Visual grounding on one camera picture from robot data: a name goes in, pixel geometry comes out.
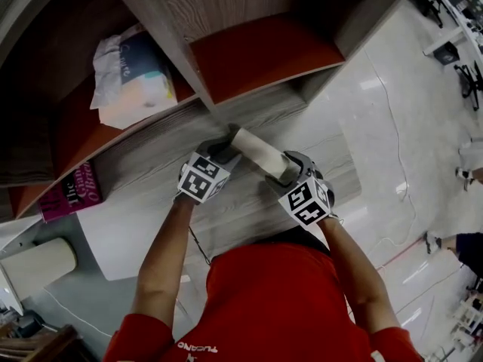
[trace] paper towel roll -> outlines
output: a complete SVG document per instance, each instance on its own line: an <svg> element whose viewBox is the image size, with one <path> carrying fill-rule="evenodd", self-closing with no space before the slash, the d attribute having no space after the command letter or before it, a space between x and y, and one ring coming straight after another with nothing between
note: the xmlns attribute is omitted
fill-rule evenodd
<svg viewBox="0 0 483 362"><path fill-rule="evenodd" d="M242 127L233 138L232 146L277 179L288 167L289 160L287 157Z"/></svg>

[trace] pink book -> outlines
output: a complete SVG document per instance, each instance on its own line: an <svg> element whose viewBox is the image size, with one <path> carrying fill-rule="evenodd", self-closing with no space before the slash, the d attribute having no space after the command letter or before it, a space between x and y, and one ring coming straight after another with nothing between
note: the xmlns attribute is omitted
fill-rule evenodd
<svg viewBox="0 0 483 362"><path fill-rule="evenodd" d="M75 213L102 202L94 168L90 162L65 176L38 201L45 222Z"/></svg>

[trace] table leg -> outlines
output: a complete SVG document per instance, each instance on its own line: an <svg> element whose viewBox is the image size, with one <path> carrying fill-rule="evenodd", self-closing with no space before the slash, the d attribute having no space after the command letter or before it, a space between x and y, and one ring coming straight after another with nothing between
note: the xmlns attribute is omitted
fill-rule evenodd
<svg viewBox="0 0 483 362"><path fill-rule="evenodd" d="M438 39L433 44L431 44L428 48L426 48L423 51L423 54L425 54L426 56L432 54L436 49L440 48L443 44L446 44L451 39L456 38L461 33L463 33L463 29L460 26L458 26L457 28L455 28L452 31L448 32L442 38Z"/></svg>

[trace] person's leg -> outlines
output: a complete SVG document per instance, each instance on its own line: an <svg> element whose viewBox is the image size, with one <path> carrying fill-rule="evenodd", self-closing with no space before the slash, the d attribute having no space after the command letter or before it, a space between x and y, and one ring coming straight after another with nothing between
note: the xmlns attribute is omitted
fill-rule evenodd
<svg viewBox="0 0 483 362"><path fill-rule="evenodd" d="M481 254L483 253L483 234L461 233L457 236L456 251L458 259L464 265L467 265L477 276L483 276L483 262Z"/></svg>
<svg viewBox="0 0 483 362"><path fill-rule="evenodd" d="M457 237L458 235L450 236L449 238L443 238L441 240L441 248L450 250L456 257L458 257L457 252Z"/></svg>
<svg viewBox="0 0 483 362"><path fill-rule="evenodd" d="M425 232L423 239L426 242L426 249L428 254L434 253L440 249L450 250L457 257L457 236L450 236L449 238L439 238L429 232Z"/></svg>
<svg viewBox="0 0 483 362"><path fill-rule="evenodd" d="M472 176L477 181L483 181L483 167L471 171Z"/></svg>

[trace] red shirt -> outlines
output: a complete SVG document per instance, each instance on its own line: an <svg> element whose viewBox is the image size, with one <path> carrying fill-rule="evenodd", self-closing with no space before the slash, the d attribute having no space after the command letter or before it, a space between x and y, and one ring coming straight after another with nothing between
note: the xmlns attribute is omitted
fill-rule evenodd
<svg viewBox="0 0 483 362"><path fill-rule="evenodd" d="M329 257L295 244L253 244L217 257L198 325L178 342L161 321L127 315L105 362L421 361L409 333L368 335L347 314Z"/></svg>

